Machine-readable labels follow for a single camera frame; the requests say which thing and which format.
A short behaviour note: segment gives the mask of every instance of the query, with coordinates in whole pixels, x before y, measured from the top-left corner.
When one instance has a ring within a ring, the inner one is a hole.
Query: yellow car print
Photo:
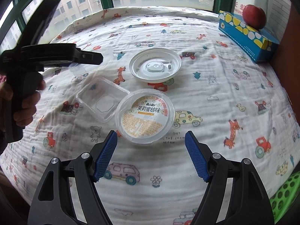
[[[200,122],[202,122],[202,118],[193,116],[189,111],[176,111],[173,127],[179,128],[181,124],[192,124],[194,127],[197,127],[200,125]]]

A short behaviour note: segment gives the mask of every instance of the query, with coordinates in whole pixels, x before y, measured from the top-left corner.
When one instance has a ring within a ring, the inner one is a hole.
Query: yogurt cup
[[[154,89],[131,92],[119,103],[115,123],[122,136],[133,143],[150,144],[162,138],[174,123],[170,99]]]

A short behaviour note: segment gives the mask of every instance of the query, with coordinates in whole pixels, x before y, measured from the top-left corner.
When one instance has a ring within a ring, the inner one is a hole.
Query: printed bedsheet
[[[189,224],[206,183],[185,148],[188,130],[229,160],[250,158],[272,196],[299,162],[299,126],[272,67],[254,64],[218,30],[218,20],[213,13],[189,8],[122,7],[76,20],[58,35],[52,43],[76,43],[102,53],[104,62],[44,72],[47,87],[34,121],[0,157],[1,168],[24,199],[31,203],[51,158],[76,158],[117,130],[113,120],[98,122],[75,99],[99,76],[130,91],[159,89],[176,110],[171,130],[150,146],[118,138],[111,175],[96,183],[114,224]],[[131,58],[153,47],[182,57],[172,80],[147,84],[131,75]],[[84,221],[74,180],[70,185],[77,216]],[[229,181],[219,219],[225,217],[230,187]]]

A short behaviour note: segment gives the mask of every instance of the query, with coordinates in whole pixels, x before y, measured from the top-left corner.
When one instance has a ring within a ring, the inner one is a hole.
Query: blue box
[[[265,29],[256,30],[237,14],[220,11],[219,30],[232,39],[254,63],[269,61],[276,51],[279,41]]]

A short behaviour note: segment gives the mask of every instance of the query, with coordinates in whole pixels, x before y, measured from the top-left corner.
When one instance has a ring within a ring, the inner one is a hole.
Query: apple
[[[243,19],[247,25],[257,30],[264,28],[267,22],[264,10],[251,4],[244,7]]]

